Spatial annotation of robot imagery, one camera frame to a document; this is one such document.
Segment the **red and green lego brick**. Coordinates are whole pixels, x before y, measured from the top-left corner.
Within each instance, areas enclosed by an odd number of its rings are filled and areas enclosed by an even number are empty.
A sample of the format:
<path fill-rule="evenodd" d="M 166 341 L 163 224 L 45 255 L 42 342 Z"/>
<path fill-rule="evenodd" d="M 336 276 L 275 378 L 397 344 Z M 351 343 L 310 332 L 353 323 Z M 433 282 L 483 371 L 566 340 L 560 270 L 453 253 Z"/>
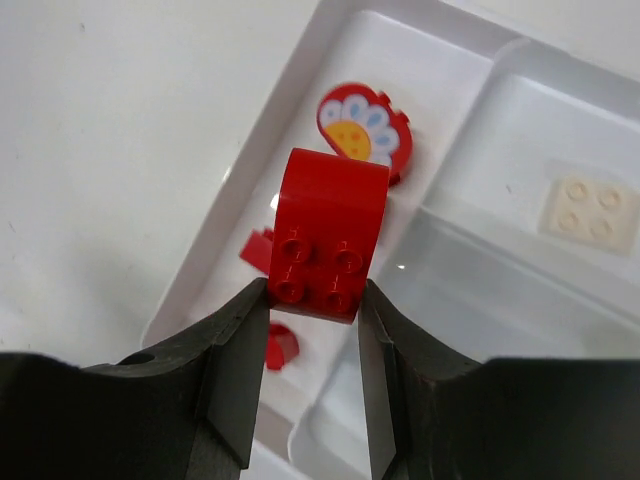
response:
<path fill-rule="evenodd" d="M 281 371 L 299 354 L 300 346 L 295 333 L 284 324 L 271 323 L 267 338 L 266 368 L 269 371 Z"/>

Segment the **red rectangular lego brick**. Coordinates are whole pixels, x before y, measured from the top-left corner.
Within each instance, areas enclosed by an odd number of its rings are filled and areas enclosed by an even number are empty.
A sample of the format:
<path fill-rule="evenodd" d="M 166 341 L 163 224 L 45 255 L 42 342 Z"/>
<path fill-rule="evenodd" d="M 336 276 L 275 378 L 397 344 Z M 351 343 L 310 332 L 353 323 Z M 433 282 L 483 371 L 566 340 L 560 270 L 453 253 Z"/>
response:
<path fill-rule="evenodd" d="M 274 232 L 271 228 L 253 230 L 240 251 L 239 257 L 263 274 L 269 275 L 273 239 Z"/>

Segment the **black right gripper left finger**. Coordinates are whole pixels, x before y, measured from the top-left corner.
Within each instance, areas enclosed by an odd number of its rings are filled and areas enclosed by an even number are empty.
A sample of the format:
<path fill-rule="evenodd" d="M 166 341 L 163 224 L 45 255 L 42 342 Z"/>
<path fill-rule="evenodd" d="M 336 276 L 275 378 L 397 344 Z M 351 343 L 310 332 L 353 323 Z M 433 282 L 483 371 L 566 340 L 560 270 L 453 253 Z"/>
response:
<path fill-rule="evenodd" d="M 258 278 L 116 364 L 1 357 L 5 479 L 236 479 L 250 462 L 269 306 Z"/>

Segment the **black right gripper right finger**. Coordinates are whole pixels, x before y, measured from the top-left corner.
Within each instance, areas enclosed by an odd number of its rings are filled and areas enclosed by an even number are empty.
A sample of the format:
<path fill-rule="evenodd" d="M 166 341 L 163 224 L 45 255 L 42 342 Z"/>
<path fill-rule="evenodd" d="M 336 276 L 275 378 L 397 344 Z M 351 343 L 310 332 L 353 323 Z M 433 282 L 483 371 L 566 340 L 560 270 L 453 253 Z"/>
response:
<path fill-rule="evenodd" d="M 635 360 L 476 362 L 373 282 L 358 344 L 375 479 L 635 479 Z"/>

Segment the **white compartment tray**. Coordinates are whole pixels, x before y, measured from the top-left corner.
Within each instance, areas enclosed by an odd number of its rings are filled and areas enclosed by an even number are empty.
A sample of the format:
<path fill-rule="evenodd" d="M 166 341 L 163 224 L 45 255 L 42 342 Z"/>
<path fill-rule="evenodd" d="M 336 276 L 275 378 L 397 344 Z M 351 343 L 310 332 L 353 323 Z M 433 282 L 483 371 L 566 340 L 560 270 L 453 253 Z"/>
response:
<path fill-rule="evenodd" d="M 639 80 L 440 1 L 320 1 L 144 343 L 217 309 L 259 273 L 237 257 L 271 224 L 294 146 L 326 149 L 312 110 L 341 81 L 392 94 L 418 145 L 392 189 L 370 273 L 405 317 L 478 362 L 629 360 L 639 368 L 639 226 L 628 255 L 547 234 L 561 180 L 639 194 Z M 303 352 L 265 373 L 240 479 L 370 479 L 357 326 L 282 314 Z M 561 367 L 586 366 L 561 360 Z M 639 479 L 639 370 L 588 376 L 543 453 L 433 478 Z"/>

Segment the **red flower lego brick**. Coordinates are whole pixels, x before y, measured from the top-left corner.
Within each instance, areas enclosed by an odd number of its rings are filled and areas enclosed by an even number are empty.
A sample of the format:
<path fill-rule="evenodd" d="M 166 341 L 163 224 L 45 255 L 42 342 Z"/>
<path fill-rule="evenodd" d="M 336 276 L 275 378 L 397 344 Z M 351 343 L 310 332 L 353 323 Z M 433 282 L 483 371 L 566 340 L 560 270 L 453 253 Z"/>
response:
<path fill-rule="evenodd" d="M 368 85 L 346 82 L 329 90 L 316 110 L 321 136 L 339 156 L 389 169 L 389 185 L 411 168 L 413 135 L 408 116 L 389 96 Z"/>

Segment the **red rounded lego brick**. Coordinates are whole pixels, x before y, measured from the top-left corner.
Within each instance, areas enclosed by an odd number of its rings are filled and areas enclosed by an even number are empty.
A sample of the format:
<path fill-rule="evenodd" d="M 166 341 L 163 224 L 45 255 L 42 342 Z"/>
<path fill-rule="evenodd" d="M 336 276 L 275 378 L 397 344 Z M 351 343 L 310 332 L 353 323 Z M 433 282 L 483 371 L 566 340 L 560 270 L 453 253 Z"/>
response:
<path fill-rule="evenodd" d="M 380 234 L 390 171 L 313 150 L 291 151 L 274 224 L 272 308 L 355 320 Z"/>

